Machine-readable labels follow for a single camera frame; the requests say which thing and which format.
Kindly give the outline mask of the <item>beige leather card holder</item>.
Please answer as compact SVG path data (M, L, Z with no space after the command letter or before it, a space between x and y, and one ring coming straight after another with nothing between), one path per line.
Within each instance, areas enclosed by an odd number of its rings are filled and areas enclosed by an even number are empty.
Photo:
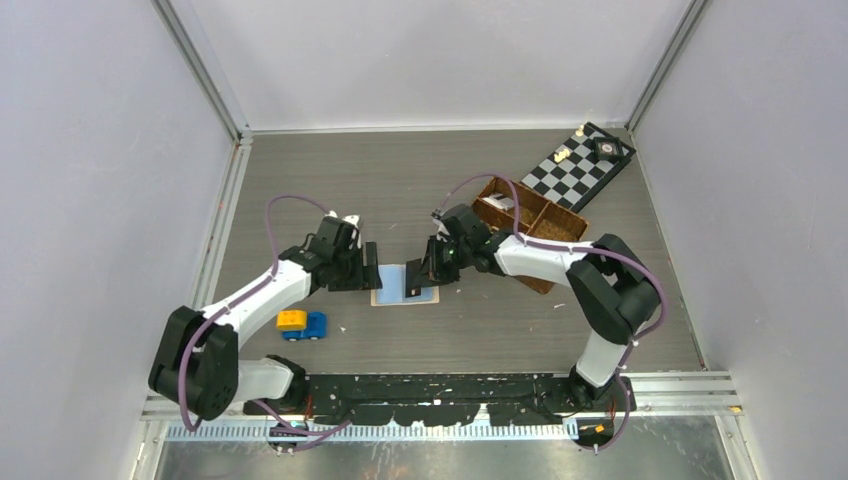
M405 266L400 264L378 266L382 287L371 291L372 307L429 305L439 302L438 287L424 287L419 295L406 297L405 270Z

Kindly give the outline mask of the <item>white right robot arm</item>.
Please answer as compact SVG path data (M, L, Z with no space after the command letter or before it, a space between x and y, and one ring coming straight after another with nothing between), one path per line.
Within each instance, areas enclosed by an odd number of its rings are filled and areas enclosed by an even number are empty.
M666 317L661 283L616 235L595 242L540 239L490 227L465 204L432 217L437 233L428 238L424 255L405 265L407 296L455 283L466 268L570 287L591 328L568 376L569 395L584 410L610 398L639 339Z

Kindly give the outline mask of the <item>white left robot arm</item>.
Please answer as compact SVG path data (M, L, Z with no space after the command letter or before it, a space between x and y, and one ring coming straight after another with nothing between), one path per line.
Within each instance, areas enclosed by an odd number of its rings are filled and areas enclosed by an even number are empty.
M148 376L184 417L211 421L233 403L262 401L293 414L308 397L306 372L278 355L242 360L247 340L278 313L315 292L376 289L376 245L361 239L357 215L325 215L302 246L286 249L256 279L199 310L168 317Z

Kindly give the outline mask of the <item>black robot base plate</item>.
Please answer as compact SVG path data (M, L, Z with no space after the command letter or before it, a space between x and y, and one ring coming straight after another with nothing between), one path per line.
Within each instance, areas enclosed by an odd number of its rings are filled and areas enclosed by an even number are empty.
M589 387L553 373L310 374L284 397L248 402L243 411L273 409L320 425L466 426L482 414L493 426L554 425L574 414L608 420L634 409L630 387L627 378Z

